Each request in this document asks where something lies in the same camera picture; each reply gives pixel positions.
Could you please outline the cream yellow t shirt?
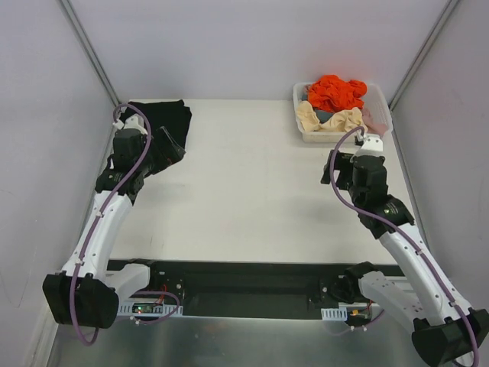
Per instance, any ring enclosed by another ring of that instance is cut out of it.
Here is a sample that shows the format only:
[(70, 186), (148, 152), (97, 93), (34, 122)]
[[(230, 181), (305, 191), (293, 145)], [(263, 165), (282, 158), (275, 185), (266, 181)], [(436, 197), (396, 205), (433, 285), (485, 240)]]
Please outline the cream yellow t shirt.
[(321, 122), (312, 105), (302, 101), (296, 110), (296, 117), (305, 132), (346, 133), (357, 127), (368, 129), (363, 121), (362, 111), (358, 107), (336, 112), (326, 122)]

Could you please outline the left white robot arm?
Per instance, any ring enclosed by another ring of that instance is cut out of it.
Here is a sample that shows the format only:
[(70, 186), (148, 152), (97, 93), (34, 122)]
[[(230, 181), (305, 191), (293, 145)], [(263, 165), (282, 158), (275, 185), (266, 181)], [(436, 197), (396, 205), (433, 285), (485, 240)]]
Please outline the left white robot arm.
[(112, 153), (96, 181), (89, 219), (69, 260), (45, 277), (42, 289), (58, 324), (109, 328), (119, 306), (138, 291), (154, 297), (162, 280), (140, 264), (127, 264), (112, 275), (108, 261), (121, 225), (145, 178), (181, 161), (184, 149), (165, 127), (146, 135), (138, 128), (115, 133)]

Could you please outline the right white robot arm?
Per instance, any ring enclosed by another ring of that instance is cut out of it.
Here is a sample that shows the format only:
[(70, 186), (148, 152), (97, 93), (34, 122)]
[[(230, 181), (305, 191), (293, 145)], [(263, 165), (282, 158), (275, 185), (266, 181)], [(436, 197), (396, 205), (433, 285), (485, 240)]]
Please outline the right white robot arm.
[(388, 193), (384, 161), (382, 156), (333, 150), (321, 182), (337, 196), (348, 192), (351, 199), (344, 204), (393, 256), (413, 293), (401, 290), (368, 261), (348, 268), (328, 292), (348, 304), (365, 298), (378, 304), (410, 334), (429, 366), (479, 366), (488, 312), (474, 309), (436, 263), (410, 211)]

